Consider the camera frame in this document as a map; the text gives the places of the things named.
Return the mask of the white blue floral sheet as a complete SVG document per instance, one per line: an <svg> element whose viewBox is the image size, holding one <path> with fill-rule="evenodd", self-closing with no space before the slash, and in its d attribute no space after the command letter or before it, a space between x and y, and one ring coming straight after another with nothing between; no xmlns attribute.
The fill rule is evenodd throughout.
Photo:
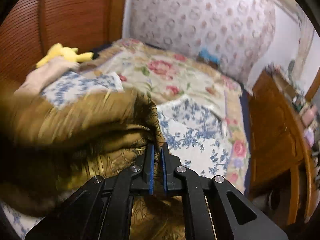
<svg viewBox="0 0 320 240"><path fill-rule="evenodd" d="M148 144L190 156L229 152L226 125L189 96L156 105L115 73L68 71L46 89L1 82L1 201L44 217L93 176L114 177Z"/></svg>

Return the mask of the circle patterned curtain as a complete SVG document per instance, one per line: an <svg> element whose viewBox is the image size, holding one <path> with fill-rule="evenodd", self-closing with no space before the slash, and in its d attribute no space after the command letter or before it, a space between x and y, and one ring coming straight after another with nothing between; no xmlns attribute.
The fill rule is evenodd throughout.
<svg viewBox="0 0 320 240"><path fill-rule="evenodd" d="M205 52L240 83L268 50L275 26L270 0L132 0L132 37L192 58Z"/></svg>

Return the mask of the brown gold patterned cloth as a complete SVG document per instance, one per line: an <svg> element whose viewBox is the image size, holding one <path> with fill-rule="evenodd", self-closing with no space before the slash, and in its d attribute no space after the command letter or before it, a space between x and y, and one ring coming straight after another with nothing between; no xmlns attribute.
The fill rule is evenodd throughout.
<svg viewBox="0 0 320 240"><path fill-rule="evenodd" d="M130 167L164 144L156 103L127 88L81 96L61 108L1 85L1 200L44 217L93 176Z"/></svg>

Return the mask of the beige cloth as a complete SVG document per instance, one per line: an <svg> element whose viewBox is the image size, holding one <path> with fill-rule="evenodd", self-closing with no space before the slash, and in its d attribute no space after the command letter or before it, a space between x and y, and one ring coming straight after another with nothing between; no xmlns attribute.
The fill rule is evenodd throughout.
<svg viewBox="0 0 320 240"><path fill-rule="evenodd" d="M63 76L65 72L78 70L79 67L79 63L57 56L29 73L15 94L39 95L44 88Z"/></svg>

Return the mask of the wooden louvered closet door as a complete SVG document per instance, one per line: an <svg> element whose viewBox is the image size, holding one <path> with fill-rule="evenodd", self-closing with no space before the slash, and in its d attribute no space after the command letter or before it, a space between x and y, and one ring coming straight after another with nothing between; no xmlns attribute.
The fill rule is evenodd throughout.
<svg viewBox="0 0 320 240"><path fill-rule="evenodd" d="M48 49L121 38L125 0L1 0L1 78L23 82Z"/></svg>

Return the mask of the purple small object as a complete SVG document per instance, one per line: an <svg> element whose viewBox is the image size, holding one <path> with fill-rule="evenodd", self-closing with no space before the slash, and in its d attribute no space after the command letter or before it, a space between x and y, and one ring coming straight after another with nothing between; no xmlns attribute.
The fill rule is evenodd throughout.
<svg viewBox="0 0 320 240"><path fill-rule="evenodd" d="M310 147L314 145L314 132L312 129L307 128L304 130L304 139Z"/></svg>

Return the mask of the yellow plush toy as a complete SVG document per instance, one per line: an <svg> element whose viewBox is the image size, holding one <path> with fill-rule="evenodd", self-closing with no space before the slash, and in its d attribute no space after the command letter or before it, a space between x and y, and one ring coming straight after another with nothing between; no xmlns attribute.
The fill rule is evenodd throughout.
<svg viewBox="0 0 320 240"><path fill-rule="evenodd" d="M94 56L94 53L92 53L92 52L78 54L78 51L79 51L78 48L64 47L62 44L56 43L50 47L50 49L47 52L47 55L45 57L43 57L36 64L36 68L42 67L48 61L50 61L51 59L58 57L58 56L63 57L67 61L77 62L77 63L91 61Z"/></svg>

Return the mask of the blue folded cloth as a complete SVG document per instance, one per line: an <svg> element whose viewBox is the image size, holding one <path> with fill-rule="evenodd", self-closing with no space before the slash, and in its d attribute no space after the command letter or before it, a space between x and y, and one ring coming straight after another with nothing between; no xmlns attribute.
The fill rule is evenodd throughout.
<svg viewBox="0 0 320 240"><path fill-rule="evenodd" d="M202 48L198 54L198 58L203 61L204 63L214 63L219 65L220 60L217 56L211 54L208 49Z"/></svg>

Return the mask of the pink bottle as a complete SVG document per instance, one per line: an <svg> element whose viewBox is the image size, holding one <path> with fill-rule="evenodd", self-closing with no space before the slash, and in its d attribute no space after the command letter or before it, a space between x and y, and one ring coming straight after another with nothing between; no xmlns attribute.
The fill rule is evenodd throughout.
<svg viewBox="0 0 320 240"><path fill-rule="evenodd" d="M308 108L302 115L301 120L305 127L308 127L314 120L315 116L317 114L317 106L312 105L310 108Z"/></svg>

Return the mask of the wooden sideboard cabinet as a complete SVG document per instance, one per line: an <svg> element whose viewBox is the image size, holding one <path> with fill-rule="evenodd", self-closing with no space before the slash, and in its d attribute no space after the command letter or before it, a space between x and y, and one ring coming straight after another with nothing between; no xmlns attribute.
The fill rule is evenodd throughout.
<svg viewBox="0 0 320 240"><path fill-rule="evenodd" d="M265 213L282 229L309 221L317 207L317 167L298 113L276 80L262 71L249 99L252 199L277 193Z"/></svg>

